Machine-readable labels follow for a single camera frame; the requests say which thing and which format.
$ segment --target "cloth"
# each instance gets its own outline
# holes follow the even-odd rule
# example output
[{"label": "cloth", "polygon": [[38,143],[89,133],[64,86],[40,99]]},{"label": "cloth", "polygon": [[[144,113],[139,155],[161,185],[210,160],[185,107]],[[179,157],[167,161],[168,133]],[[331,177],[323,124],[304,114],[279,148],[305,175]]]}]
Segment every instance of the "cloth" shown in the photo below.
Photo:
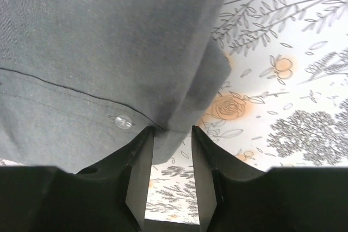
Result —
[{"label": "cloth", "polygon": [[77,172],[153,125],[168,160],[230,73],[222,2],[0,0],[1,158]]}]

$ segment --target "clear button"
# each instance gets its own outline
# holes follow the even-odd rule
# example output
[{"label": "clear button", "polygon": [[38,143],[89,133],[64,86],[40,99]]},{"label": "clear button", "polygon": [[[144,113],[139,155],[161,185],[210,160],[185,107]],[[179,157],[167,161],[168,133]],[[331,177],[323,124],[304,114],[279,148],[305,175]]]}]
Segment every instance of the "clear button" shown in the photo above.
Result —
[{"label": "clear button", "polygon": [[115,124],[122,130],[127,130],[132,126],[132,119],[126,115],[116,117]]}]

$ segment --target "floral tablecloth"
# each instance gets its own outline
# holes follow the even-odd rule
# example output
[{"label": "floral tablecloth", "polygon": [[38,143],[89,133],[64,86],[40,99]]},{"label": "floral tablecloth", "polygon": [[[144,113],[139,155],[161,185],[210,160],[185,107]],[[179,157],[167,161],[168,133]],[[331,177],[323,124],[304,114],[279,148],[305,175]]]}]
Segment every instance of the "floral tablecloth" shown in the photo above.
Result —
[{"label": "floral tablecloth", "polygon": [[[263,171],[348,166],[347,25],[348,0],[225,0],[212,36],[232,73],[198,125]],[[146,218],[199,223],[189,136],[152,166]]]}]

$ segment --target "gray fabric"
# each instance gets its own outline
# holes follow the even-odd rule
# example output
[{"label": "gray fabric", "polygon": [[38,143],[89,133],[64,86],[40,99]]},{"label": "gray fabric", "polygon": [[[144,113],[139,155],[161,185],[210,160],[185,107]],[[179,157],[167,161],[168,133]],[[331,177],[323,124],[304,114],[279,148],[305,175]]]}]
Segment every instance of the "gray fabric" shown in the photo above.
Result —
[{"label": "gray fabric", "polygon": [[0,156],[75,171],[154,125],[166,161],[229,74],[222,1],[0,0]]}]

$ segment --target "button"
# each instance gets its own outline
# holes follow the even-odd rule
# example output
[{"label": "button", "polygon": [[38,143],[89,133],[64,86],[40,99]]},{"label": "button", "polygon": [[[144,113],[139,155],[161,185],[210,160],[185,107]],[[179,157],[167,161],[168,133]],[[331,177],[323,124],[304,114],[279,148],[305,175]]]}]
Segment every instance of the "button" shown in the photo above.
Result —
[{"label": "button", "polygon": [[132,120],[126,115],[116,117],[115,124],[122,130],[127,130],[132,126]]}]

